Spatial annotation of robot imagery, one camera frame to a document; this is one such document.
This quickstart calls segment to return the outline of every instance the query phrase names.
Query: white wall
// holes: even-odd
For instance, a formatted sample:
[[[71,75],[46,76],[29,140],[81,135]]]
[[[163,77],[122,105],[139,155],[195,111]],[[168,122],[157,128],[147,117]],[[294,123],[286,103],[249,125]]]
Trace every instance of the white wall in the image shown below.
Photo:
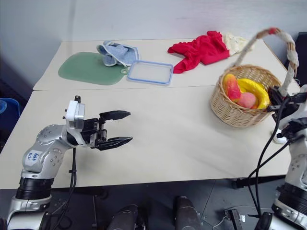
[[[306,0],[0,0],[2,57],[30,85],[62,40],[195,38],[208,30],[252,37],[278,26],[294,39],[307,31]],[[285,60],[285,45],[265,39]]]

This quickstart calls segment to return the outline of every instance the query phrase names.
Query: blue towel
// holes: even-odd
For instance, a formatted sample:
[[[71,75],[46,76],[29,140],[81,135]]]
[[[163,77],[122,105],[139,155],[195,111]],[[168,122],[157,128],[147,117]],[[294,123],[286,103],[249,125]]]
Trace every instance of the blue towel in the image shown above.
[[[97,46],[97,50],[102,54],[102,61],[106,66],[124,65],[131,66],[133,61],[139,60],[139,52],[136,47],[122,45],[112,41],[104,41]]]

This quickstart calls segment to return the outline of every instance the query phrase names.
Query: wicker basket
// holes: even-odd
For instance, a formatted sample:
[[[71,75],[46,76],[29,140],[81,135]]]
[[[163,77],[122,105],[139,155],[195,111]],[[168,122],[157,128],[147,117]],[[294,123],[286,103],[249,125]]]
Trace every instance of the wicker basket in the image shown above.
[[[290,64],[288,73],[285,79],[285,82],[281,86],[280,81],[268,70],[263,69],[258,66],[253,65],[243,65],[240,66],[243,57],[250,49],[250,47],[256,42],[257,39],[260,39],[266,35],[275,34],[283,39],[288,45],[288,57],[290,54]],[[287,95],[287,88],[294,76],[294,70],[296,70],[298,61],[295,61],[297,54],[295,51],[295,44],[290,35],[283,32],[278,28],[270,28],[258,33],[243,49],[238,60],[235,62],[233,67],[227,69],[222,76],[220,76],[213,95],[211,97],[211,108],[213,112],[225,123],[233,127],[249,127],[256,125],[265,119],[270,113],[266,112],[266,109],[247,109],[243,108],[240,105],[232,102],[228,96],[225,94],[223,89],[223,79],[224,76],[228,73],[234,74],[237,78],[248,78],[256,82],[260,82],[268,91],[269,87],[279,86],[279,91],[283,96]]]

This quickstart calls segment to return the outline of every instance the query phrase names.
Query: white table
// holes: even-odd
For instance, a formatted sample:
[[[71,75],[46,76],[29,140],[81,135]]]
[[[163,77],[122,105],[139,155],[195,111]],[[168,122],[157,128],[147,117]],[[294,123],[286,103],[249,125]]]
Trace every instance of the white table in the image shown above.
[[[0,188],[17,188],[22,156],[38,132],[63,124],[62,116],[76,94],[86,105],[86,119],[100,112],[127,110],[122,120],[108,121],[108,138],[133,136],[117,149],[77,148],[77,186],[247,177],[274,121],[268,117],[247,129],[220,121],[209,106],[213,86],[35,91],[0,154]],[[264,158],[281,145],[272,143]],[[67,151],[53,187],[68,187],[72,151]],[[260,171],[260,176],[285,174],[288,149]]]
[[[128,40],[117,41],[118,43],[136,46],[139,49],[141,60],[170,63],[176,65],[183,59],[182,55],[169,54],[167,50],[173,44],[192,39],[179,40]],[[87,89],[126,89],[126,88],[161,88],[164,86],[143,84],[138,82],[127,81],[124,77],[115,85],[105,86],[92,83],[74,81],[61,78],[58,70],[63,62],[72,54],[78,52],[97,52],[97,44],[103,41],[91,42],[62,42],[57,53],[53,57],[50,65],[46,69],[42,78],[34,86],[34,90],[87,90]],[[237,55],[228,59],[216,62],[211,65],[203,65],[200,63],[195,69],[184,72],[182,74],[174,74],[171,84],[168,87],[188,87],[188,86],[208,86],[215,85],[218,77],[237,59]],[[254,49],[249,52],[243,64],[252,64],[261,66],[270,70],[281,82],[285,78],[285,69],[279,60],[268,49],[262,40],[256,42]]]

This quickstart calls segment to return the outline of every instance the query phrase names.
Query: basket handle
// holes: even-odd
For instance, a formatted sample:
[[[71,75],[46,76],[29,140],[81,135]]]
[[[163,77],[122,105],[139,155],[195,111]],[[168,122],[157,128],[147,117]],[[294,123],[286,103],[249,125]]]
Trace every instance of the basket handle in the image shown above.
[[[269,29],[266,29],[266,30],[263,30],[263,31],[257,33],[256,36],[254,36],[249,41],[249,43],[243,48],[240,56],[238,57],[236,62],[233,64],[233,67],[241,65],[243,58],[245,57],[246,53],[249,51],[251,46],[256,42],[256,40],[261,39],[261,38],[263,38],[267,35],[276,35],[280,39],[282,39],[284,42],[287,43],[287,58],[289,60],[288,72],[287,72],[286,78],[283,82],[283,85],[281,87],[279,87],[279,89],[278,89],[280,94],[283,97],[285,97],[288,94],[288,86],[290,85],[293,77],[296,76],[296,70],[297,70],[297,67],[298,67],[298,55],[297,55],[297,52],[295,50],[295,42],[288,33],[284,32],[281,29],[276,28],[276,27],[271,27]]]

